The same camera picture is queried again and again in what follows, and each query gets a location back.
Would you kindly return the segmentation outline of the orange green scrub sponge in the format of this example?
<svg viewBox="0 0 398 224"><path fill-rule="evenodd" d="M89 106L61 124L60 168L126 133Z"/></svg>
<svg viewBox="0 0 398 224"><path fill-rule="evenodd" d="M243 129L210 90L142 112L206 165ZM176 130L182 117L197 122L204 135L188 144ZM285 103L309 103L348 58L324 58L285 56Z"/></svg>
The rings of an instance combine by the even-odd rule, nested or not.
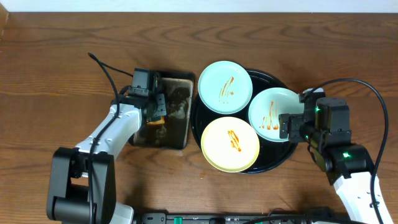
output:
<svg viewBox="0 0 398 224"><path fill-rule="evenodd" d="M163 116L156 117L151 121L147 122L147 125L149 126L157 126L165 123L165 118Z"/></svg>

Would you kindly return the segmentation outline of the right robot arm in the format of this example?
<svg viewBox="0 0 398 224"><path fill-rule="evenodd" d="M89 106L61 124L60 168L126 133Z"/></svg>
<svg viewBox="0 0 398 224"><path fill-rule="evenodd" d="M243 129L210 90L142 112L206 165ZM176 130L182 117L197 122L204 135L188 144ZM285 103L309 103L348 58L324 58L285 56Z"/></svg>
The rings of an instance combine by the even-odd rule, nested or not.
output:
<svg viewBox="0 0 398 224"><path fill-rule="evenodd" d="M279 115L280 137L306 142L316 165L326 173L349 218L362 223L392 223L368 150L351 141L349 107L341 98L309 98L303 113Z"/></svg>

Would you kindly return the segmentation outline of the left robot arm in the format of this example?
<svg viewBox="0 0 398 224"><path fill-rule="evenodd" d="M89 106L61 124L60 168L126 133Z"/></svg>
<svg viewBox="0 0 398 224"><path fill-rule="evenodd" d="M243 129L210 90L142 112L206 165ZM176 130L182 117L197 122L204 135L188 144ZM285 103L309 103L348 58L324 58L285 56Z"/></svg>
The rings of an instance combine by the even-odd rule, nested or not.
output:
<svg viewBox="0 0 398 224"><path fill-rule="evenodd" d="M46 213L61 223L132 223L134 210L116 201L114 163L128 140L148 121L167 114L159 72L137 68L116 93L108 115L73 148L52 157Z"/></svg>

